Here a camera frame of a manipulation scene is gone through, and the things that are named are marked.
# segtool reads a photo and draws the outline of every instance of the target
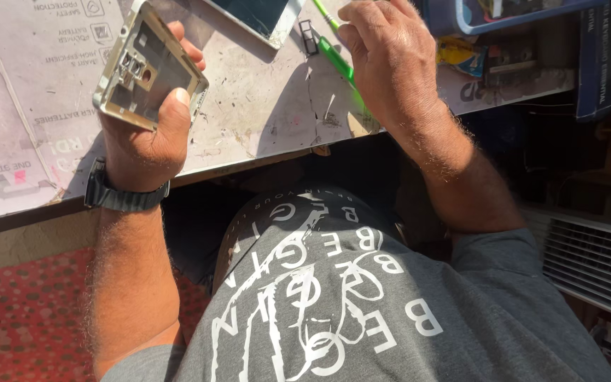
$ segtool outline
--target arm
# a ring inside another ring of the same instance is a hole
[[[430,200],[455,232],[525,226],[505,182],[438,98],[435,40],[407,0],[353,1],[339,11],[365,105],[416,161]]]
[[[183,38],[182,24],[173,22],[169,28],[203,69],[202,53]],[[156,133],[100,115],[107,178],[114,188],[150,192],[181,170],[187,156],[189,106],[186,91],[172,91],[159,109]],[[88,334],[98,379],[139,350],[184,345],[159,207],[144,212],[101,210],[90,291]]]

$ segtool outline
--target metal grille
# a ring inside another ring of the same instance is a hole
[[[611,232],[550,219],[542,247],[556,285],[611,307]]]

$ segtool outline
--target yellow package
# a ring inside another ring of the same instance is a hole
[[[456,37],[440,37],[437,42],[435,62],[438,65],[450,64],[465,74],[482,77],[486,53],[486,46],[473,46]]]

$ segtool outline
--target man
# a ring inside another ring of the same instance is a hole
[[[407,0],[339,11],[365,105],[416,161],[454,233],[451,265],[391,237],[348,191],[260,196],[221,246],[216,292],[187,349],[159,207],[104,209],[90,341],[103,381],[611,381],[504,181],[438,98],[435,42]],[[182,39],[182,26],[171,24]],[[199,50],[182,45],[203,66]],[[182,168],[190,123],[174,91],[157,133],[104,117],[106,174],[150,192]]]

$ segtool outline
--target black watch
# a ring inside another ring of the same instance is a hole
[[[105,158],[99,156],[94,161],[86,185],[84,205],[104,207],[116,211],[145,211],[162,202],[169,196],[170,182],[167,181],[153,192],[117,191],[110,188],[105,174]]]

